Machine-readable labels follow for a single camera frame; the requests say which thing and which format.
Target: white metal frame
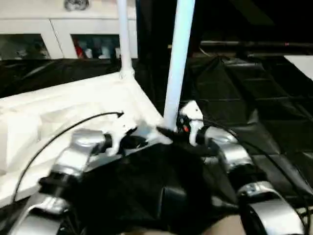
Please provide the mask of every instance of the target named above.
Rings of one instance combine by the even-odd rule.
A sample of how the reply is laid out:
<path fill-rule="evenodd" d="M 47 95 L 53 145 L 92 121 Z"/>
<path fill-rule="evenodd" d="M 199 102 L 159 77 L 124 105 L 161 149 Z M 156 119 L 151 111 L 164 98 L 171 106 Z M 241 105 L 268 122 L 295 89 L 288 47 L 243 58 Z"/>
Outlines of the white metal frame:
<path fill-rule="evenodd" d="M 195 0 L 178 0 L 164 108 L 164 125 L 174 130 L 188 52 Z"/>
<path fill-rule="evenodd" d="M 40 34 L 51 59 L 63 58 L 62 51 L 48 19 L 0 20 L 0 34 Z"/>
<path fill-rule="evenodd" d="M 137 58 L 136 20 L 128 20 L 130 29 L 131 57 Z M 71 34 L 119 34 L 118 19 L 52 19 L 55 35 L 64 58 L 77 59 Z"/>

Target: black cable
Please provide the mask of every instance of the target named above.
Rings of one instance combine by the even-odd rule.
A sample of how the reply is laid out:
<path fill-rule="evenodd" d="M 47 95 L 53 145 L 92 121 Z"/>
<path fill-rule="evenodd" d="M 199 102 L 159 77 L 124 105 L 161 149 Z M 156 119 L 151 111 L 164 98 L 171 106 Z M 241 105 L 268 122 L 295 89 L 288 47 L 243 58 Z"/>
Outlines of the black cable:
<path fill-rule="evenodd" d="M 65 132 L 73 129 L 74 127 L 86 122 L 86 121 L 89 121 L 91 119 L 94 119 L 94 118 L 97 118 L 97 117 L 100 117 L 100 116 L 106 116 L 106 115 L 113 115 L 113 114 L 116 114 L 118 116 L 121 116 L 123 113 L 119 113 L 119 112 L 108 112 L 108 113 L 100 113 L 100 114 L 96 114 L 96 115 L 93 115 L 91 117 L 88 117 L 88 118 L 85 118 L 69 127 L 67 127 L 66 129 L 64 129 L 63 131 L 61 131 L 59 134 L 57 134 L 56 136 L 54 136 L 51 140 L 49 140 L 43 147 L 41 147 L 37 153 L 31 158 L 31 160 L 28 162 L 27 166 L 24 168 L 24 170 L 22 171 L 22 173 L 20 174 L 20 177 L 19 177 L 19 180 L 18 180 L 18 183 L 16 184 L 16 187 L 15 187 L 15 191 L 14 191 L 14 194 L 13 194 L 13 197 L 12 197 L 12 210 L 10 211 L 10 215 L 8 216 L 7 218 L 7 224 L 10 223 L 10 220 L 12 219 L 12 214 L 13 214 L 13 205 L 14 203 L 16 202 L 16 199 L 17 199 L 17 195 L 18 195 L 18 192 L 19 192 L 19 187 L 22 183 L 22 180 L 27 172 L 27 170 L 30 168 L 30 166 L 32 165 L 32 163 L 35 161 L 35 159 L 41 154 L 41 152 L 47 148 L 53 141 L 55 141 L 57 138 L 59 138 L 61 135 L 63 135 Z"/>
<path fill-rule="evenodd" d="M 307 223 L 304 222 L 303 218 L 300 217 L 301 222 L 305 228 L 305 234 L 309 235 L 310 234 L 310 229 L 311 229 L 311 211 L 309 209 L 309 205 L 307 200 L 305 199 L 303 193 L 301 192 L 301 190 L 299 190 L 298 186 L 293 182 L 292 178 L 284 171 L 284 169 L 264 150 L 262 150 L 261 148 L 255 146 L 254 144 L 251 144 L 248 141 L 243 141 L 241 139 L 239 139 L 238 135 L 236 135 L 236 133 L 234 133 L 232 130 L 230 130 L 228 127 L 221 125 L 217 122 L 214 121 L 210 121 L 210 120 L 205 120 L 203 119 L 202 121 L 207 122 L 209 124 L 211 124 L 212 126 L 215 127 L 219 127 L 223 130 L 225 130 L 226 132 L 230 133 L 231 135 L 233 135 L 239 144 L 246 144 L 249 145 L 250 147 L 254 148 L 255 150 L 257 150 L 260 154 L 264 155 L 280 172 L 281 174 L 287 179 L 287 181 L 290 183 L 292 189 L 294 190 L 294 192 L 300 197 L 300 199 L 303 201 L 304 207 L 306 209 L 306 215 L 307 215 Z"/>

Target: black fabric surface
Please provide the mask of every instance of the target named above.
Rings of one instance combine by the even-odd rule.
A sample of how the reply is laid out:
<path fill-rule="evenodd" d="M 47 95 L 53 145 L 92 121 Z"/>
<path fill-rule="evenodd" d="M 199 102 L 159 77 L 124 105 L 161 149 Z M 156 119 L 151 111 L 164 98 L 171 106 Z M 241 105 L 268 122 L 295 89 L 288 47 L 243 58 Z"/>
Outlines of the black fabric surface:
<path fill-rule="evenodd" d="M 134 61 L 136 80 L 163 113 L 168 65 L 146 64 Z M 118 70 L 118 64 L 102 60 L 6 61 L 0 64 L 0 97 Z M 312 204 L 312 81 L 281 57 L 190 59 L 181 105 L 190 99 L 206 119 L 232 128 L 269 153 Z M 275 188 L 293 205 L 303 206 L 269 160 L 247 149 Z M 116 228 L 133 226 L 198 234 L 235 213 L 236 198 L 226 175 L 215 158 L 204 164 L 199 152 L 155 145 L 87 174 L 76 203 L 88 234 L 114 234 L 120 232 Z"/>

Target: white vertical rod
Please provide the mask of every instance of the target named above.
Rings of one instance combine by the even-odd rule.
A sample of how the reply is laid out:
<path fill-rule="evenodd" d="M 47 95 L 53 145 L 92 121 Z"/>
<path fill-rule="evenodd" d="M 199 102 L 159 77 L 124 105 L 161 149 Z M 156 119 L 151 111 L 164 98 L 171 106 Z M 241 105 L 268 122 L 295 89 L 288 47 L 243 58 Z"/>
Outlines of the white vertical rod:
<path fill-rule="evenodd" d="M 121 47 L 122 71 L 132 71 L 129 42 L 127 0 L 117 0 L 119 21 L 119 43 Z"/>
<path fill-rule="evenodd" d="M 164 125 L 174 130 L 179 108 L 195 0 L 178 0 L 164 108 Z"/>

